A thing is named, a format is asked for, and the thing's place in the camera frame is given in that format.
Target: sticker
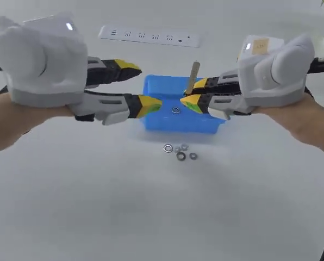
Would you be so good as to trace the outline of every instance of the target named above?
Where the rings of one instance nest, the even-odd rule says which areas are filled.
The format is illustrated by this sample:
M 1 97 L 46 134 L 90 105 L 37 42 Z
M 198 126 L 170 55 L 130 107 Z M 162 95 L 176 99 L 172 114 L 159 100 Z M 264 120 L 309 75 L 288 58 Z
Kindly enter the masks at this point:
M 267 54 L 269 49 L 269 42 L 270 42 L 269 38 L 254 40 L 253 55 Z

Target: white table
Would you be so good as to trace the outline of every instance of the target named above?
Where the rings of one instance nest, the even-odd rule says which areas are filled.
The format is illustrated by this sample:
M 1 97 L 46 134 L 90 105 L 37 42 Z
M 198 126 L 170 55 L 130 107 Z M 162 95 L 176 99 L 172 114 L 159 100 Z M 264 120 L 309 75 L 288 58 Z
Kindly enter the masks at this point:
M 150 73 L 188 76 L 194 60 L 200 76 L 218 76 L 248 34 L 324 34 L 317 0 L 241 2 L 1 0 L 0 14 L 72 11 L 90 55 L 144 71 L 100 89 L 110 92 L 139 93 Z M 204 38 L 199 49 L 98 40 L 105 23 Z M 324 105 L 324 76 L 308 86 Z M 199 160 L 162 150 L 183 142 Z M 214 136 L 53 119 L 0 153 L 0 261 L 316 261 L 323 245 L 324 154 L 261 115 L 235 117 Z

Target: white power strip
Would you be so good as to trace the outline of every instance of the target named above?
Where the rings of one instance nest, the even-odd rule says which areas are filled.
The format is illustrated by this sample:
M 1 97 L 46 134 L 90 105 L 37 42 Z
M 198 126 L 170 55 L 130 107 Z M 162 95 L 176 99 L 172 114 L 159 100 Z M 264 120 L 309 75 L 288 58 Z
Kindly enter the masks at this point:
M 100 39 L 187 47 L 199 47 L 201 42 L 201 38 L 198 34 L 162 30 L 143 30 L 114 25 L 103 26 L 98 37 Z

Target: popsicle stick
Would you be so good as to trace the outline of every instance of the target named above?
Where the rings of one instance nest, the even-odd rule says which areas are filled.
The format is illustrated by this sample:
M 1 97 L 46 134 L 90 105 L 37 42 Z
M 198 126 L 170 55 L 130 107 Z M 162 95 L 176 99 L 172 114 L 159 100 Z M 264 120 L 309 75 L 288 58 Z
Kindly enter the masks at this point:
M 185 93 L 187 95 L 192 93 L 192 90 L 193 90 L 194 85 L 196 83 L 196 78 L 197 78 L 198 71 L 200 70 L 200 66 L 201 66 L 201 64 L 199 62 L 197 62 L 197 61 L 195 61 L 194 64 L 192 65 L 188 88 L 185 91 Z

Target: blue plastic bin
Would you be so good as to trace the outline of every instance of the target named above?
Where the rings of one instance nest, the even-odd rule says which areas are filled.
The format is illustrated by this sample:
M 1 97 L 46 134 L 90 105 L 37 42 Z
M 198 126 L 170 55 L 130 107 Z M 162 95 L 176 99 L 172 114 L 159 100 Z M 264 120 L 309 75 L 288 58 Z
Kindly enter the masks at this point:
M 180 103 L 188 80 L 188 77 L 157 75 L 148 75 L 145 78 L 143 94 L 163 102 L 157 112 L 150 113 L 142 119 L 146 130 L 215 134 L 219 125 L 225 123 L 224 120 L 209 114 L 198 114 Z M 180 112 L 174 113 L 173 108 L 179 108 Z

